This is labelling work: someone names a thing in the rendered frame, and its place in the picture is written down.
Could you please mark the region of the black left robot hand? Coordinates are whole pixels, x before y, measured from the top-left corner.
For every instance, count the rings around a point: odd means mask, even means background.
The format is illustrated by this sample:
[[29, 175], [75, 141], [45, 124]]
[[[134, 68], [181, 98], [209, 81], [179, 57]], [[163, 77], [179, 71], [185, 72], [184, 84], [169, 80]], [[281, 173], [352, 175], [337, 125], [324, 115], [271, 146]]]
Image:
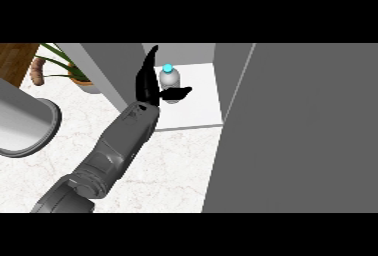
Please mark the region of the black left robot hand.
[[135, 75], [135, 100], [153, 106], [159, 106], [159, 100], [182, 100], [191, 92], [190, 87], [159, 90], [157, 78], [153, 69], [156, 51], [157, 46], [153, 46], [145, 54], [141, 68]]

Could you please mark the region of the green plant in brown pot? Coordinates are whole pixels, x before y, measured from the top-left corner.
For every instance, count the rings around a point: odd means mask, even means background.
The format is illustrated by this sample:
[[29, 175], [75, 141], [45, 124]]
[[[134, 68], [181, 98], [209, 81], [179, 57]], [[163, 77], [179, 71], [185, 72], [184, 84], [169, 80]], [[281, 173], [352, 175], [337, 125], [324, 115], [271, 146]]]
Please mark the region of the green plant in brown pot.
[[45, 62], [55, 64], [60, 68], [63, 68], [66, 70], [66, 74], [54, 74], [54, 77], [67, 78], [85, 93], [98, 94], [100, 90], [91, 83], [91, 80], [82, 73], [80, 69], [75, 65], [73, 61], [67, 57], [66, 53], [63, 52], [63, 50], [60, 49], [57, 44], [55, 43], [52, 43], [52, 44], [41, 43], [41, 46], [66, 61], [66, 64], [63, 64], [61, 62], [58, 62], [57, 60], [54, 60], [51, 58], [35, 55], [35, 58], [42, 58], [45, 60]]

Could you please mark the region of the clear water bottle cyan cap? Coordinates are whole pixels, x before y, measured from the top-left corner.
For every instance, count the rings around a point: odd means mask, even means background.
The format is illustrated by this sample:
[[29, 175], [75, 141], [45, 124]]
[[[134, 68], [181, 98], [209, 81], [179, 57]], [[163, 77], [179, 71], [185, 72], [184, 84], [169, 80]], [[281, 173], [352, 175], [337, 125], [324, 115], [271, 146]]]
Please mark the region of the clear water bottle cyan cap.
[[179, 74], [171, 64], [162, 65], [162, 70], [159, 72], [159, 85], [162, 90], [179, 87]]

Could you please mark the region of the large flat grey cabinet door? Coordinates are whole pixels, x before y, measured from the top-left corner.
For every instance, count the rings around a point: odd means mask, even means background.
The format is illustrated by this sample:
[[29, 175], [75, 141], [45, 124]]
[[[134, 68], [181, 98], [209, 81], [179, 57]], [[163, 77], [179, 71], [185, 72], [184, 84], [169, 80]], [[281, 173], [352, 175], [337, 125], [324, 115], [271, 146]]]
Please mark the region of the large flat grey cabinet door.
[[206, 212], [378, 212], [378, 44], [258, 44]]

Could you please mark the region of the grey cabinet white inside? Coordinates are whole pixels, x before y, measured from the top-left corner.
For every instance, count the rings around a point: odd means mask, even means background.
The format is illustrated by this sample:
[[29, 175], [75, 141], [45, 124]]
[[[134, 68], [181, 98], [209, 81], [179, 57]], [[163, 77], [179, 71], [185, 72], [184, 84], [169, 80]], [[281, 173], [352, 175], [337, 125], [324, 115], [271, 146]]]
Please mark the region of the grey cabinet white inside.
[[154, 68], [169, 63], [179, 85], [191, 88], [181, 101], [159, 104], [156, 129], [224, 124], [249, 64], [250, 43], [61, 43], [58, 48], [116, 110], [135, 100], [135, 74], [147, 51], [156, 48]]

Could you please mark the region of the brown oblong object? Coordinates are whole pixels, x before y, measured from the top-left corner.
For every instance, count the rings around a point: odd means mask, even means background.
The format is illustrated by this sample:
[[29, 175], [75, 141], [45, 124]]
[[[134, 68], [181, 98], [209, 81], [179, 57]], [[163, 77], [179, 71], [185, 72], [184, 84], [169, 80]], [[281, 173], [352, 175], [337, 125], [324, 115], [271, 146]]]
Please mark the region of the brown oblong object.
[[42, 76], [44, 63], [45, 63], [45, 60], [42, 58], [35, 58], [30, 63], [29, 77], [35, 86], [41, 86], [44, 84], [44, 76]]

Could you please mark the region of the grey round appliance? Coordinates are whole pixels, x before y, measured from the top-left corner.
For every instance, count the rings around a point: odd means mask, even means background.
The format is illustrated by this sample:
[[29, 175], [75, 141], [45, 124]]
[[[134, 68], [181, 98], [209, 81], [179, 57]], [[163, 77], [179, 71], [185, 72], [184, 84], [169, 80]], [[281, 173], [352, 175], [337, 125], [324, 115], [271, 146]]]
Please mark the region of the grey round appliance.
[[51, 141], [61, 122], [58, 106], [33, 98], [0, 78], [0, 155], [21, 158]]

